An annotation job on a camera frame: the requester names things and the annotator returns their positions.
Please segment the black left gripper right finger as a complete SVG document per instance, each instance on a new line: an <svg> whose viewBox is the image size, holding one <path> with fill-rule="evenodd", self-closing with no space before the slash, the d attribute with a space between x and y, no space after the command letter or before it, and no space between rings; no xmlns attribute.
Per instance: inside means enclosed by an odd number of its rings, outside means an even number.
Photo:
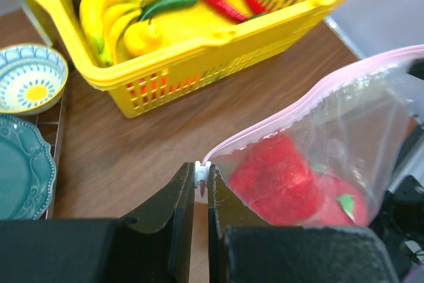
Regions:
<svg viewBox="0 0 424 283"><path fill-rule="evenodd" d="M387 250L367 227L272 226L227 187L207 181L210 282L398 282Z"/></svg>

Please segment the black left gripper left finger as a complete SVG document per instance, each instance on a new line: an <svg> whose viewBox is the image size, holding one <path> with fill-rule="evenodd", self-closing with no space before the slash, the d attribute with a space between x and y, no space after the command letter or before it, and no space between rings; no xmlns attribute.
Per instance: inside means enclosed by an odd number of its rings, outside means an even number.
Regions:
<svg viewBox="0 0 424 283"><path fill-rule="evenodd" d="M187 282L194 165L120 218L1 222L2 282Z"/></svg>

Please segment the red pink fruit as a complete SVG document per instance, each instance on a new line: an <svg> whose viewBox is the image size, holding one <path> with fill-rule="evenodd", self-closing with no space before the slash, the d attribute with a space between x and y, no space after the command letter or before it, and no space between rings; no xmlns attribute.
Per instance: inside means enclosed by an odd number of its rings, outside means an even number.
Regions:
<svg viewBox="0 0 424 283"><path fill-rule="evenodd" d="M263 139L229 177L229 187L272 225L297 225L313 217L323 195L315 173L287 135Z"/></svg>

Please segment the clear zip top bag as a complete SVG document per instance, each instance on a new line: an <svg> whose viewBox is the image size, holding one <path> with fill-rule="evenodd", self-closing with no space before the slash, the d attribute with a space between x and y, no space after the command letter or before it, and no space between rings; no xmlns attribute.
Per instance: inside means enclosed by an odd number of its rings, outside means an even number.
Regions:
<svg viewBox="0 0 424 283"><path fill-rule="evenodd" d="M415 45L344 66L296 102L218 144L202 165L217 165L230 189L230 175L254 144L287 135L313 171L324 166L363 193L371 222L420 109L423 81L410 70L422 58L423 47Z"/></svg>

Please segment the red bell pepper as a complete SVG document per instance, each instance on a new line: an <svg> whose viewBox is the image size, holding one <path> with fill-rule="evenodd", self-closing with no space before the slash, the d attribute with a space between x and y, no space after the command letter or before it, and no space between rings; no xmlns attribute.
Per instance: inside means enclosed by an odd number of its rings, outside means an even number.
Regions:
<svg viewBox="0 0 424 283"><path fill-rule="evenodd" d="M370 222L363 193L324 166L314 166L322 203L308 225L358 225Z"/></svg>

